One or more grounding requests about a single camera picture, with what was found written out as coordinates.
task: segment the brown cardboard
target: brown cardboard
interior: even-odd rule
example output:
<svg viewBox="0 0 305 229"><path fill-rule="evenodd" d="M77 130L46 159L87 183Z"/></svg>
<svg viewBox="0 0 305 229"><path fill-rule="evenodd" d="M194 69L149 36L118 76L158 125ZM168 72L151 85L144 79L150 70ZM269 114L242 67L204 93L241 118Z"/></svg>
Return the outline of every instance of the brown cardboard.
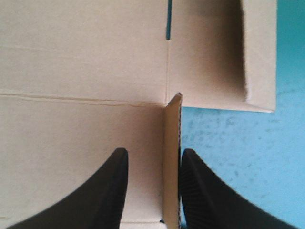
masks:
<svg viewBox="0 0 305 229"><path fill-rule="evenodd" d="M173 0L172 14L166 41L166 0L1 1L0 228L62 199L116 147L130 153L121 227L164 228L170 99L274 110L276 0ZM174 229L177 202L163 199Z"/></svg>
<svg viewBox="0 0 305 229"><path fill-rule="evenodd" d="M184 106L273 111L275 53L275 0L173 0L168 96L183 93Z"/></svg>
<svg viewBox="0 0 305 229"><path fill-rule="evenodd" d="M168 229L179 228L178 170L182 96L177 94L163 113L163 219Z"/></svg>

